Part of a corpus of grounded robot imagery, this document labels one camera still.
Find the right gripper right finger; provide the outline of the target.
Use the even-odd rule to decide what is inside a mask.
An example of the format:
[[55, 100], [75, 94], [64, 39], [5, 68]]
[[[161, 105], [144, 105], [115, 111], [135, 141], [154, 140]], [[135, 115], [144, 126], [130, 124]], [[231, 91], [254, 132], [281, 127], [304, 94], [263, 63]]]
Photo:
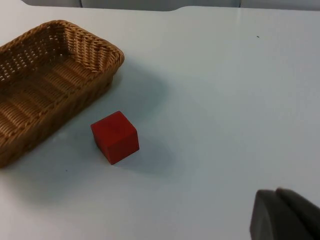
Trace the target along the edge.
[[320, 239], [320, 208], [297, 192], [278, 188], [276, 194], [297, 216], [314, 240]]

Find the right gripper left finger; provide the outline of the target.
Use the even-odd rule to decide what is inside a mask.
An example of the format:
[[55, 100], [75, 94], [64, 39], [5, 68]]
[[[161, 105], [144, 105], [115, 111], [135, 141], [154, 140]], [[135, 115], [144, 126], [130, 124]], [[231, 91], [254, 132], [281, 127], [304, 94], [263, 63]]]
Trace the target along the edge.
[[252, 240], [313, 240], [276, 190], [256, 192], [249, 232]]

